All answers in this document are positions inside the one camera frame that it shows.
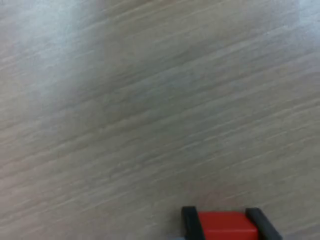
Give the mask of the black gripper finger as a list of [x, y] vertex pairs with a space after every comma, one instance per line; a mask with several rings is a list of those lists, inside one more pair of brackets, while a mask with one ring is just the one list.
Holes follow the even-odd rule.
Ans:
[[283, 240], [264, 212], [258, 207], [245, 209], [245, 216], [252, 222], [258, 231], [259, 240]]
[[185, 231], [185, 240], [205, 240], [199, 214], [195, 206], [183, 206], [181, 217]]

